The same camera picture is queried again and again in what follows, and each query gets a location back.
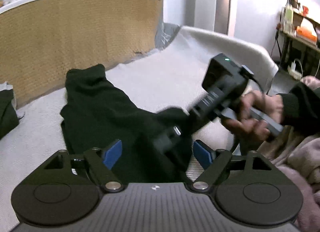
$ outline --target person's arm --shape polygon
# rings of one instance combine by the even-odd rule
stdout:
[[[294,126],[302,131],[320,127],[319,88],[313,91],[300,82],[288,94],[280,96],[283,102],[282,125]]]
[[[277,123],[291,125],[306,135],[320,131],[320,88],[312,91],[298,83],[288,94],[263,96],[253,91],[241,99],[238,120],[222,119],[222,124],[238,138],[253,145],[261,144],[270,132],[263,121],[250,118],[251,107],[256,107]]]

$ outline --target mattress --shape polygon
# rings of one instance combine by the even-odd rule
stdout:
[[[167,48],[118,64],[106,71],[106,77],[141,109],[157,112],[173,106],[187,112],[205,94],[201,83],[208,62],[220,52],[249,66],[265,89],[277,72],[261,47],[217,33],[182,27]],[[255,60],[259,60],[260,67],[255,66]],[[0,140],[1,231],[9,231],[18,223],[10,203],[15,186],[50,155],[65,148],[60,110],[66,98],[66,90],[62,88],[22,107],[20,110],[25,116],[20,124]],[[232,144],[232,135],[218,119],[195,133],[194,139],[201,139],[214,149]],[[193,158],[187,172],[190,179],[195,179],[202,171]]]
[[[62,88],[70,68],[112,67],[146,53],[155,48],[162,9],[163,0],[17,0],[5,5],[0,8],[0,83],[14,85],[20,107]]]

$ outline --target white bed sheet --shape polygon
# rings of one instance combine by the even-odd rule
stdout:
[[[262,81],[265,80],[266,87],[277,72],[277,67],[261,47],[183,27],[165,50],[128,64],[119,64],[108,70],[106,77],[141,109],[157,112],[176,106],[186,111],[205,94],[201,82],[207,64],[220,52],[234,55],[232,58],[240,63],[248,60],[248,56],[260,60],[264,70],[258,75]],[[66,102],[66,90],[63,88],[29,103],[23,108],[25,116],[18,127],[0,140],[1,231],[9,231],[18,223],[10,203],[15,186],[50,155],[65,148],[60,110]],[[232,142],[232,135],[219,120],[198,131],[194,138],[215,149],[226,148]],[[188,171],[188,175],[192,179],[202,172],[194,159],[190,168],[193,171]]]

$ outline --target blue gripper pad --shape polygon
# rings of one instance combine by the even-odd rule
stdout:
[[[122,142],[121,140],[118,140],[113,146],[111,146],[102,154],[102,162],[109,170],[111,170],[121,155]]]
[[[212,153],[214,152],[213,149],[208,147],[205,143],[201,140],[196,140],[193,142],[193,155],[200,163],[202,168],[206,170],[213,162]]]

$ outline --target circular mount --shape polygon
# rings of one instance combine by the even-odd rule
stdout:
[[[219,185],[215,199],[228,216],[264,227],[292,221],[302,206],[300,190],[274,171],[230,177]]]
[[[99,201],[97,187],[76,177],[78,184],[56,179],[44,184],[19,184],[11,204],[20,221],[36,226],[61,226],[86,216]]]

